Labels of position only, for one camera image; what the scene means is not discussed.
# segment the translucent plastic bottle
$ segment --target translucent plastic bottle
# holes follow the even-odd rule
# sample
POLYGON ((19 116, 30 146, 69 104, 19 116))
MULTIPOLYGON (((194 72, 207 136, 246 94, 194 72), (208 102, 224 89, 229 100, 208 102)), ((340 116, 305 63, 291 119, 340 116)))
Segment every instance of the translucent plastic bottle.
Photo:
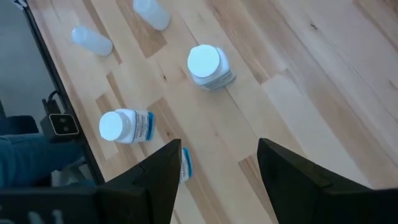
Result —
POLYGON ((165 30, 171 16, 156 0, 133 0, 132 8, 155 30, 165 30))
POLYGON ((72 41, 96 54, 107 56, 112 52, 112 42, 103 35, 83 26, 72 30, 72 41))
POLYGON ((191 49, 188 69, 193 81, 206 90, 216 90, 233 82, 236 78, 228 59, 219 47, 199 45, 191 49))
POLYGON ((155 116, 149 111, 117 109, 102 115, 99 133, 108 141, 124 144, 149 141, 155 131, 155 116))

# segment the black metal frame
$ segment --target black metal frame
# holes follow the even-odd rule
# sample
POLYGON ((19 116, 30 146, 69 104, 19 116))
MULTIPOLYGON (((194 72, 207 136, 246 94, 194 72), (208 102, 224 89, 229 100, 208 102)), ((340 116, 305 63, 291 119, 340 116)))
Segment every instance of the black metal frame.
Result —
MULTIPOLYGON (((39 28, 37 27, 36 21, 34 19, 34 16, 32 14, 32 11, 30 11, 29 7, 26 7, 23 10, 25 17, 28 21, 30 31, 32 32, 32 35, 36 41, 37 47, 39 48, 40 54, 43 58, 44 64, 47 67, 47 70, 49 71, 51 80, 55 86, 55 89, 59 93, 59 98, 62 102, 62 106, 67 110, 69 113, 74 115, 76 117, 75 110, 73 109, 72 104, 70 103, 69 97, 66 93, 65 87, 62 84, 61 78, 57 72, 57 68, 54 65, 54 62, 51 58, 50 52, 44 42, 44 39, 42 37, 42 34, 39 31, 39 28)), ((77 125, 79 129, 82 131, 82 135, 78 142, 83 146, 85 150, 85 159, 88 164, 88 167, 90 168, 90 172, 94 178, 94 181, 97 184, 103 184, 105 183, 104 177, 102 176, 102 173, 100 171, 100 168, 98 167, 97 162, 95 161, 93 152, 91 151, 91 148, 88 144, 88 141, 84 135, 84 132, 80 126, 80 123, 77 122, 77 125)))

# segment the person's leg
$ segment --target person's leg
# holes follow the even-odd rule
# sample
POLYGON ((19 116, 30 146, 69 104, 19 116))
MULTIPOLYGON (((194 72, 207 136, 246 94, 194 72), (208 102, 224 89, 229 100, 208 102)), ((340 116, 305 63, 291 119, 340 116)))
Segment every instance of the person's leg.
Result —
POLYGON ((82 156, 78 144, 52 144, 42 134, 0 136, 0 187, 32 185, 82 156))

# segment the white bottle cap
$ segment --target white bottle cap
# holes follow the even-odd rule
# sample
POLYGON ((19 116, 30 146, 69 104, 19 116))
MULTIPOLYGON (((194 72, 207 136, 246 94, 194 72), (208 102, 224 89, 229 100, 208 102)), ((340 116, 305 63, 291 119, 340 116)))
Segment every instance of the white bottle cap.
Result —
POLYGON ((123 134, 124 120, 119 113, 110 111, 102 115, 99 121, 99 133, 108 141, 115 141, 123 134))
POLYGON ((188 69, 192 75, 205 78, 217 71, 220 55, 211 45, 199 45, 191 49, 188 56, 188 69))

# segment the wooden floor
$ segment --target wooden floor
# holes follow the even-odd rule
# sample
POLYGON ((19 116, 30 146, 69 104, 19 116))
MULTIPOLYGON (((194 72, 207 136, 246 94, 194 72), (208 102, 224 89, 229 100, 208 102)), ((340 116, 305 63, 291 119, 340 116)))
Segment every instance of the wooden floor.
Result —
POLYGON ((274 223, 255 152, 269 138, 368 187, 398 187, 397 1, 159 0, 172 14, 154 31, 131 0, 30 0, 106 180, 174 138, 194 177, 172 223, 274 223), (98 57, 74 45, 83 24, 109 37, 98 57), (186 66, 198 44, 221 47, 237 80, 210 93, 186 66), (100 138, 116 108, 155 113, 155 139, 100 138))

